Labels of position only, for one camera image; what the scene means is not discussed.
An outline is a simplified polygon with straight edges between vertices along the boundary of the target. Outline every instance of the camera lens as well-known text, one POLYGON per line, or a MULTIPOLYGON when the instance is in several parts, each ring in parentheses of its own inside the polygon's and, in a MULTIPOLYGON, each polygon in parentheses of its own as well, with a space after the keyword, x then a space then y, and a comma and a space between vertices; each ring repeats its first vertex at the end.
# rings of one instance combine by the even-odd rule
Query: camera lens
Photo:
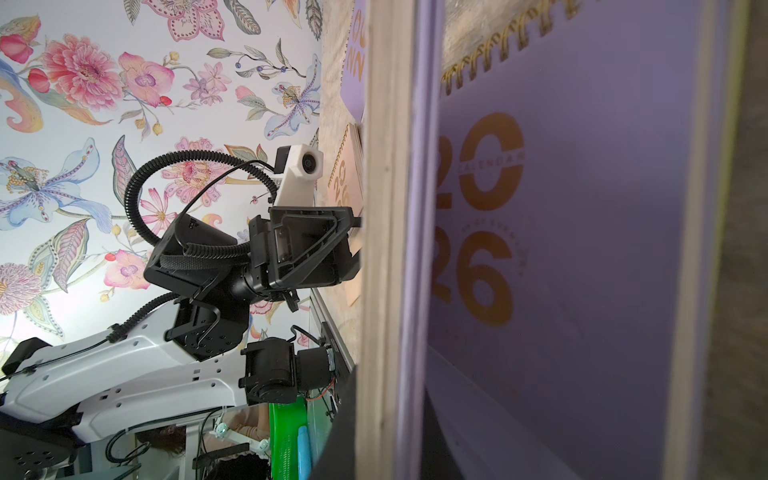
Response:
POLYGON ((315 160, 315 157, 311 154, 305 154, 301 159, 301 166, 304 168, 305 172, 311 174, 317 168, 317 160, 315 160))

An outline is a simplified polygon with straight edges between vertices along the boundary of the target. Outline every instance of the black velcro strap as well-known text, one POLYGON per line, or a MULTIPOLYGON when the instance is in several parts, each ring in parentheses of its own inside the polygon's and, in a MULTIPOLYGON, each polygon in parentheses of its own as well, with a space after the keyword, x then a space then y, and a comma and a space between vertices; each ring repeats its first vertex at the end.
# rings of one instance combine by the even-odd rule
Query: black velcro strap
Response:
POLYGON ((247 255, 220 259, 195 258, 184 255, 160 256, 160 266, 169 270, 211 270, 226 265, 242 265, 249 261, 250 258, 247 255))

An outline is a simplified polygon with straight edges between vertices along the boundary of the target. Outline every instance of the person's hair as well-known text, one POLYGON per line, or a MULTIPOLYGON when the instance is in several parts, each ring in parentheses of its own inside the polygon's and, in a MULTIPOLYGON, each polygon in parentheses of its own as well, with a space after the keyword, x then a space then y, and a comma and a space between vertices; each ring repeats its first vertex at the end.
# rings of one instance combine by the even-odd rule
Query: person's hair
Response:
POLYGON ((181 455, 187 446, 186 427, 160 427, 158 429, 145 430, 136 434, 139 442, 148 442, 150 446, 169 455, 181 455))

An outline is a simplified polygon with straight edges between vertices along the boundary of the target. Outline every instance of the floral wallpaper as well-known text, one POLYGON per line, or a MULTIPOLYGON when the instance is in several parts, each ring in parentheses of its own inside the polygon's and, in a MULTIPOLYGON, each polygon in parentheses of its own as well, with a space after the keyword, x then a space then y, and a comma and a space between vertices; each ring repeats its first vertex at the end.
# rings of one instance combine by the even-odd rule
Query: floral wallpaper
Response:
MULTIPOLYGON (((122 207, 138 166, 193 149, 269 162, 316 142, 322 30, 320 0, 2 3, 0 363, 23 339, 92 335, 164 292, 144 279, 151 245, 122 207)), ((155 174, 144 221, 162 235, 225 169, 155 174)), ((236 172, 190 212, 245 241, 266 193, 236 172)), ((287 338, 301 307, 252 305, 248 338, 287 338)))

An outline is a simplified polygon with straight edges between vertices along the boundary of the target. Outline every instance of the gold number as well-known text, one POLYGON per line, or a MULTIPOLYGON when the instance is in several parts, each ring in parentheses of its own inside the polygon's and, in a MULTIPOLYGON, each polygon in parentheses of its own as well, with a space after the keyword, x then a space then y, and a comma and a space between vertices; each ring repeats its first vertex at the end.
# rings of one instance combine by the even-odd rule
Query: gold number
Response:
MULTIPOLYGON (((459 154, 458 161, 466 162, 475 159, 480 140, 493 135, 502 146, 502 151, 523 148, 523 134, 514 118, 503 113, 494 113, 481 118, 467 134, 459 154)), ((523 173, 522 165, 503 167, 496 185, 491 190, 480 190, 475 182, 474 174, 459 176, 458 185, 464 198, 476 210, 496 210, 506 204, 520 184, 523 173)))
POLYGON ((464 240, 458 250, 456 262, 456 283, 467 310, 473 317, 490 326, 502 326, 512 318, 515 301, 507 280, 488 265, 469 266, 469 262, 478 250, 486 250, 495 259, 512 258, 512 251, 507 243, 495 233, 474 232, 464 240), (475 282, 484 282, 493 290, 493 304, 481 305, 475 298, 472 287, 475 282))
MULTIPOLYGON (((440 153, 440 166, 437 170, 437 188, 440 188, 440 185, 442 185, 442 182, 444 182, 445 178, 448 176, 448 171, 451 170, 453 149, 451 148, 451 141, 447 137, 440 137, 438 148, 440 153)), ((435 204, 438 210, 451 208, 451 194, 437 194, 437 201, 435 204)))
POLYGON ((352 40, 360 44, 362 48, 366 47, 366 29, 365 29, 365 17, 362 16, 360 10, 355 14, 355 21, 352 26, 352 40))
POLYGON ((451 240, 448 234, 440 227, 435 227, 435 242, 437 243, 437 256, 432 263, 432 295, 436 295, 443 302, 451 303, 451 289, 438 283, 437 277, 448 266, 451 258, 451 240))

